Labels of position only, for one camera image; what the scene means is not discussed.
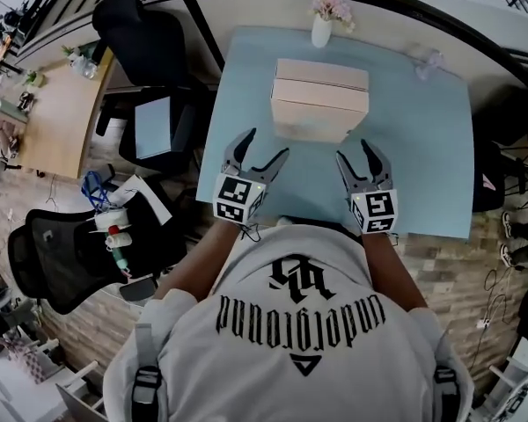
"potted plant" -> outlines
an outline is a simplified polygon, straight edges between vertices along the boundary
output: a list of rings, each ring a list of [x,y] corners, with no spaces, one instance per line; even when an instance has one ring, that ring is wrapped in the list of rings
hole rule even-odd
[[[64,55],[69,58],[69,61],[73,62],[80,56],[80,48],[78,47],[67,47],[61,46]]]
[[[333,20],[342,22],[348,33],[356,27],[350,6],[342,0],[313,0],[311,11],[315,13],[311,41],[317,48],[324,47],[330,39]]]
[[[28,70],[26,73],[26,85],[40,88],[45,83],[45,76],[36,70]]]

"white marker cube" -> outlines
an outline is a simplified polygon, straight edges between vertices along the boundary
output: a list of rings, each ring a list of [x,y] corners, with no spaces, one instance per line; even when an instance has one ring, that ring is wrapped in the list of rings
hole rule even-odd
[[[218,219],[247,225],[264,201],[266,185],[220,173],[213,191],[213,215]]]
[[[391,231],[397,221],[397,191],[353,193],[350,210],[362,233]]]

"box flap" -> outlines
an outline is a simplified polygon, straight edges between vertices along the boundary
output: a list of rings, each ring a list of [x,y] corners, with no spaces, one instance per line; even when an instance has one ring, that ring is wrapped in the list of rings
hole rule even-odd
[[[330,84],[361,91],[369,89],[369,74],[365,70],[323,62],[279,59],[275,77],[284,80]]]
[[[272,99],[358,111],[360,113],[367,113],[370,106],[368,92],[332,86],[331,84],[280,79],[274,80]]]

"wooden floor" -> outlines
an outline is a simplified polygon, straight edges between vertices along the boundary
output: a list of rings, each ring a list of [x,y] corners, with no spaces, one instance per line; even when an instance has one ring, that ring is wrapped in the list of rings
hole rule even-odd
[[[86,168],[110,162],[121,174],[120,178],[134,173],[135,166],[117,156],[116,146],[120,136],[121,126],[114,124],[104,138],[94,137]],[[181,190],[194,185],[195,177],[193,169],[185,177],[165,182],[165,189],[171,198],[175,198]],[[510,199],[513,200],[507,203],[515,207],[522,198]],[[8,264],[6,242],[11,231],[23,223],[27,211],[32,208],[77,212],[88,210],[89,203],[81,195],[79,183],[75,180],[51,176],[37,178],[30,171],[4,171],[0,164],[0,273],[13,287],[15,283]],[[484,317],[488,304],[484,280],[491,269],[496,269],[499,278],[505,272],[498,256],[502,241],[500,216],[501,211],[474,215],[467,241],[409,235],[401,236],[396,246],[404,264],[429,306],[438,314],[452,344],[468,367],[480,343],[472,368],[478,392],[485,391],[492,379],[488,367],[500,365],[510,352],[517,337],[517,319],[510,319],[516,315],[518,305],[528,289],[528,271],[514,271],[510,276],[510,286],[505,291],[507,305],[504,320],[510,322],[505,324],[502,321],[503,307],[500,307],[495,312],[490,328],[480,339],[482,330],[477,329],[476,324]],[[528,210],[513,217],[515,220],[528,221]],[[505,278],[498,287],[503,287],[506,282]],[[51,337],[59,338],[72,367],[83,367],[97,360],[101,373],[129,335],[139,311],[136,306],[100,291],[67,316],[56,314],[44,303],[42,323]]]

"blue tabletop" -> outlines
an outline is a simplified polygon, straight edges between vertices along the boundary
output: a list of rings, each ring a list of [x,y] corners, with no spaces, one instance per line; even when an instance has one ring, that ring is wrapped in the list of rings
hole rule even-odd
[[[370,73],[370,112],[342,144],[275,136],[270,93],[278,58],[328,62]],[[356,173],[370,176],[360,145],[364,138],[392,163],[399,199],[396,232],[469,237],[473,134],[467,85],[440,69],[422,82],[414,66],[407,56],[356,40],[332,38],[319,49],[311,44],[309,32],[238,28],[219,84],[197,199],[212,201],[225,148],[240,132],[257,127],[243,169],[261,167],[277,151],[290,147],[290,158],[258,214],[354,223],[335,152],[340,149]]]

